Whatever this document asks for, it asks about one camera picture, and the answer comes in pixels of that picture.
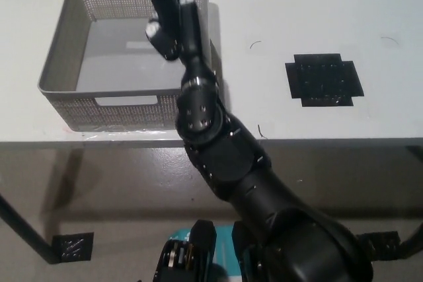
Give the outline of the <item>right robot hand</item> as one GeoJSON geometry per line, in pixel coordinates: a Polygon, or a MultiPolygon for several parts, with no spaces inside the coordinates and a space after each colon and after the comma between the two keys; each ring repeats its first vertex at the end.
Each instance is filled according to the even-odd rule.
{"type": "Polygon", "coordinates": [[[210,39],[195,0],[151,0],[155,16],[145,34],[167,61],[180,60],[185,67],[181,89],[218,86],[210,61],[210,39]]]}

